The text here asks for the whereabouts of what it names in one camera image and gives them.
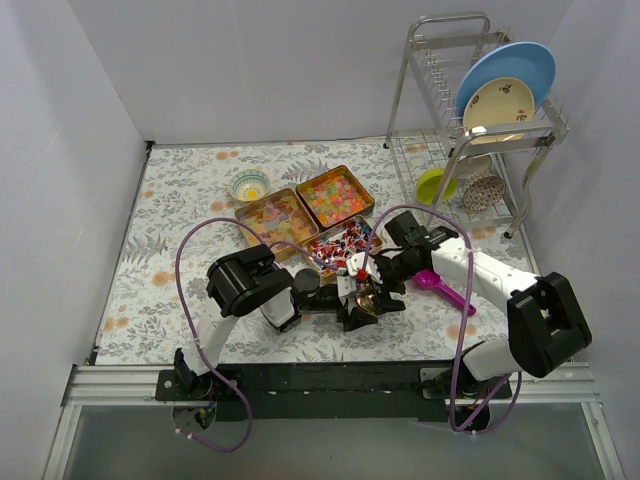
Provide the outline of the magenta plastic scoop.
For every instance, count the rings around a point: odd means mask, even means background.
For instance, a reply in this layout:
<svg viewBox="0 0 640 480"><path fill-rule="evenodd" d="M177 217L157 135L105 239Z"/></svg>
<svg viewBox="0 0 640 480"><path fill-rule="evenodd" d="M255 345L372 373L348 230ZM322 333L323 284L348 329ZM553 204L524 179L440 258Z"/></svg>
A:
<svg viewBox="0 0 640 480"><path fill-rule="evenodd" d="M464 297L448 286L438 274L423 270L413 277L413 282L419 289L432 291L454 308L463 310Z"/></svg>

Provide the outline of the gold round tin lid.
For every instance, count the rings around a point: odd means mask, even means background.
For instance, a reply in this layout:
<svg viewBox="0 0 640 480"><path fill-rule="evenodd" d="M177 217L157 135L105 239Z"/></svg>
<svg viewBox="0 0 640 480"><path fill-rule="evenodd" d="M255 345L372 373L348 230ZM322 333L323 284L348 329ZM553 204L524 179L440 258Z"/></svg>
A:
<svg viewBox="0 0 640 480"><path fill-rule="evenodd" d="M358 287L355 300L360 310L370 315L380 315L380 289L376 284L362 284Z"/></svg>

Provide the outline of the tin of lollipops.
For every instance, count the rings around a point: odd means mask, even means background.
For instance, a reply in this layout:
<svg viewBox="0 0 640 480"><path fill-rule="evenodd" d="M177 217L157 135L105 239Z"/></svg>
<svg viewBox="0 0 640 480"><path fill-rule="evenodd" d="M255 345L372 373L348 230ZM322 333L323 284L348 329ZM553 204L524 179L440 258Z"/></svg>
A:
<svg viewBox="0 0 640 480"><path fill-rule="evenodd" d="M345 267L351 256L365 250L371 229L371 225L363 216L355 215L301 245L304 250L320 260L317 262L311 257L307 258L309 265L319 273L322 283L333 280L336 274L325 264Z"/></svg>

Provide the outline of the tin of jelly candies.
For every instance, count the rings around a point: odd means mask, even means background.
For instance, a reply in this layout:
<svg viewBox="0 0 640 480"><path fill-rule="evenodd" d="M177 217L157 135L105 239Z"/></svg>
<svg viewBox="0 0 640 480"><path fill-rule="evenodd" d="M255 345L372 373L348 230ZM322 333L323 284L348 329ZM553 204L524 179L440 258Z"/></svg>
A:
<svg viewBox="0 0 640 480"><path fill-rule="evenodd" d="M320 232L307 208L291 188L279 190L235 211L235 218L268 244L301 245Z"/></svg>

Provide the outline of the tin of star candies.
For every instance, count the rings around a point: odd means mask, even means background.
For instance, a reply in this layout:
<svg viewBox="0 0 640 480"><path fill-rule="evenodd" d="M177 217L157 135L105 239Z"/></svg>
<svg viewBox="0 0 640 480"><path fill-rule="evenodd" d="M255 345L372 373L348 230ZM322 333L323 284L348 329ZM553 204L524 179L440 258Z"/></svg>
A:
<svg viewBox="0 0 640 480"><path fill-rule="evenodd" d="M367 216L375 206L374 198L345 165L301 183L295 190L322 230L355 215Z"/></svg>

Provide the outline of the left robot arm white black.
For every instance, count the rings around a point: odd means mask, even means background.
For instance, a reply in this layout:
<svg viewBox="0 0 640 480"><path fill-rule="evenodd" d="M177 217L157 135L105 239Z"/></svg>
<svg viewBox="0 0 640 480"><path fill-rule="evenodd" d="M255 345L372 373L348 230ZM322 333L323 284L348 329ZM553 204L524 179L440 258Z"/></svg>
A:
<svg viewBox="0 0 640 480"><path fill-rule="evenodd" d="M238 320L254 311L278 332L296 326L306 312L332 312L346 332L378 323L374 313L358 306L358 284L346 267L324 284L312 268L291 274L264 244L216 260L207 279L208 312L198 322L188 320L193 344L174 358L178 387L193 400L214 390L211 372L223 346Z"/></svg>

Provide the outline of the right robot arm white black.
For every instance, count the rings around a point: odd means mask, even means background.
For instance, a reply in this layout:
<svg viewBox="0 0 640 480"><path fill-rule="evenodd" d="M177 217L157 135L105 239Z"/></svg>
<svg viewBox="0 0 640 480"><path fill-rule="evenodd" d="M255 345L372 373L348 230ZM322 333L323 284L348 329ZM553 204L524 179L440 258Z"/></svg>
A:
<svg viewBox="0 0 640 480"><path fill-rule="evenodd" d="M543 378L592 342L571 283L563 275L546 276L515 269L474 249L459 227L433 230L405 211L385 225L400 251L388 258L376 255L384 287L402 286L422 271L465 282L498 308L507 319L508 333L482 341L455 354L449 374L434 385L464 397L475 397L489 380L527 373Z"/></svg>

